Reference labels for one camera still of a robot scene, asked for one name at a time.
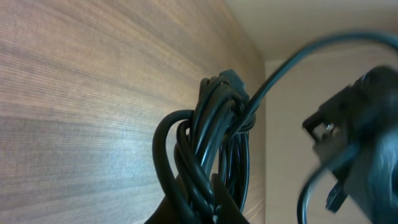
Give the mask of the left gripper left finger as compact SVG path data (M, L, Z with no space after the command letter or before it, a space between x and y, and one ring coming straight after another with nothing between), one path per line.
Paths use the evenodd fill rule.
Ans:
M171 174L157 174L157 176L163 189L165 189L165 187L173 187L175 183L183 183L183 178L179 177L180 175L175 179L175 183L166 183L166 180L172 181ZM193 174L191 179L193 183L199 184L199 174ZM199 217L194 214L193 210L190 210L189 205L183 202L178 205L179 202L177 203L177 199L182 199L180 196L177 194L170 194L171 196L178 196L177 199L171 198L172 203L170 203L168 195L169 193L166 192L157 210L145 223L199 223Z

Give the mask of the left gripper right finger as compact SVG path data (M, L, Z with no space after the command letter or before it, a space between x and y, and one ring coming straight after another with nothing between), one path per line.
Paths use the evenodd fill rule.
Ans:
M249 224L243 214L239 211L218 174L211 175L211 184L215 196L215 223Z

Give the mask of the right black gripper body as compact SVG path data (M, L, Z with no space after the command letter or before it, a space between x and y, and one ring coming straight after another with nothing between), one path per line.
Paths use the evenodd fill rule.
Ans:
M330 170L341 185L370 182L370 166L361 159L373 133L372 105L373 86L355 83L326 100L302 123L321 161L307 185L316 183L326 170Z

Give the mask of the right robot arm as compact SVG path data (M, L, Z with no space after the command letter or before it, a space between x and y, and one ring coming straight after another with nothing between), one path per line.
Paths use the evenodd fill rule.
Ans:
M320 167L306 181L297 220L307 222L311 194L326 170L337 180L325 208L351 197L371 223L397 223L397 70L378 66L322 104L303 129Z

